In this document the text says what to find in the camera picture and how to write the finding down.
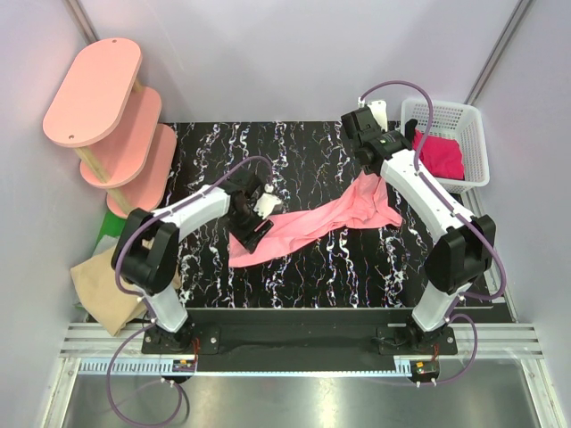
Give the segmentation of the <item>pink t shirt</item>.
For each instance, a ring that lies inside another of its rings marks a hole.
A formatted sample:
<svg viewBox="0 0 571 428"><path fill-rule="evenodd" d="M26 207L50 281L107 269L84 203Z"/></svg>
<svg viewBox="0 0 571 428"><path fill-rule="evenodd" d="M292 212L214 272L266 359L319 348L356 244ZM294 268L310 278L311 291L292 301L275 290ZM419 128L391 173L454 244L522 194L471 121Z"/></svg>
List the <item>pink t shirt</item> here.
<svg viewBox="0 0 571 428"><path fill-rule="evenodd" d="M270 217L273 227L254 252L248 252L234 236L229 237L231 268L246 268L289 255L329 232L348 227L375 229L400 226L401 215L389 206L385 181L360 173L339 198L314 210L300 210Z"/></svg>

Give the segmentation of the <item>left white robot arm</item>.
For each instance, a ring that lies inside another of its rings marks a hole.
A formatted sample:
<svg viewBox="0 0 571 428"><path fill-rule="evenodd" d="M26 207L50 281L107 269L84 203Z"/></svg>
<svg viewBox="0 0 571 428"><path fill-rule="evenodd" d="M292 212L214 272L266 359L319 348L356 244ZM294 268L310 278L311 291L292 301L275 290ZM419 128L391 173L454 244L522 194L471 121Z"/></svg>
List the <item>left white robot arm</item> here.
<svg viewBox="0 0 571 428"><path fill-rule="evenodd" d="M173 285L180 243L222 219L238 247L252 254L273 227L269 217L281 204L271 185L244 171L168 207L128 214L112 255L116 285L142 300L169 350L184 352L193 340L188 312Z"/></svg>

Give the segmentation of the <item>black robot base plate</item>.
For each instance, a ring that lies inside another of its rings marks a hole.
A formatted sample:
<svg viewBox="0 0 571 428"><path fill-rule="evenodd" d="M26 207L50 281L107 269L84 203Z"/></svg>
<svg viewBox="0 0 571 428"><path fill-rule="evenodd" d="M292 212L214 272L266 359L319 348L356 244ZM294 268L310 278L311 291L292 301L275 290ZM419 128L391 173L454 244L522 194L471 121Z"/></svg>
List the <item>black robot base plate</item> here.
<svg viewBox="0 0 571 428"><path fill-rule="evenodd" d="M381 355L452 356L458 352L451 327L424 333L409 309L191 309L176 333L154 327L145 333L144 354L205 355L247 347L277 350L371 350Z"/></svg>

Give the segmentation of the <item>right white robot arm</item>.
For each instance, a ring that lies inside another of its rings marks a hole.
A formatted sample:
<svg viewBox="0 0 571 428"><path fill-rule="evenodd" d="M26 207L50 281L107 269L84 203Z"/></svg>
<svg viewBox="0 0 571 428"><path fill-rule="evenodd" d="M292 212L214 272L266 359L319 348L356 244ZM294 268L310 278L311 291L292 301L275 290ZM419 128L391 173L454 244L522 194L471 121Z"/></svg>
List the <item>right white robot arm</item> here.
<svg viewBox="0 0 571 428"><path fill-rule="evenodd" d="M354 155L367 174L393 187L418 214L434 245L426 256L426 289L395 343L416 353L434 347L453 308L492 265L496 225L459 204L420 164L412 135L389 131L364 106L341 117Z"/></svg>

